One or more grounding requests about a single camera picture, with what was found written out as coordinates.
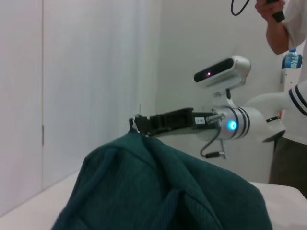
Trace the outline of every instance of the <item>pants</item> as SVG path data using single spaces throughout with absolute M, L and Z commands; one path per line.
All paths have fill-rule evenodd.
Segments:
M 297 188 L 307 198 L 307 145 L 279 139 L 269 183 Z

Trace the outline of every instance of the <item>black cable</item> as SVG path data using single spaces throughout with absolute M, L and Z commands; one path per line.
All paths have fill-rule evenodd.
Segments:
M 231 2 L 231 13 L 232 13 L 233 16 L 238 16 L 240 13 L 242 13 L 242 11 L 243 11 L 243 10 L 245 9 L 245 7 L 248 5 L 248 3 L 249 3 L 250 0 L 247 0 L 247 1 L 246 1 L 245 5 L 244 5 L 243 8 L 239 11 L 239 13 L 234 13 L 234 1 L 235 1 L 235 0 L 232 0 L 232 2 Z
M 217 131 L 217 134 L 212 138 L 211 141 L 209 141 L 209 142 L 201 149 L 201 156 L 202 156 L 202 157 L 207 158 L 207 157 L 206 157 L 206 154 L 204 155 L 203 152 L 205 151 L 205 149 L 206 149 L 209 145 L 211 145 L 211 144 L 219 137 L 219 135 L 221 134 L 221 132 L 222 132 L 222 127 L 219 127 L 219 129 L 218 129 L 218 131 Z

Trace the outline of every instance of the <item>door hinge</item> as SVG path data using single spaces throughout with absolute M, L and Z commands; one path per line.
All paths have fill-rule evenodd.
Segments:
M 42 125 L 42 145 L 44 146 L 44 141 L 45 141 L 45 127 Z

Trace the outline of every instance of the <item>water bottle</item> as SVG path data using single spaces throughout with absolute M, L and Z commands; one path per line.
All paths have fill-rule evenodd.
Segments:
M 298 63 L 298 55 L 296 53 L 296 49 L 292 49 L 286 56 L 285 60 L 286 68 L 296 69 L 297 63 Z

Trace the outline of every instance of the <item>green bag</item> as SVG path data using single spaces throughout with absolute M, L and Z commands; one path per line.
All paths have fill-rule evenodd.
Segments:
M 129 132 L 85 158 L 53 230 L 272 230 L 259 190 Z

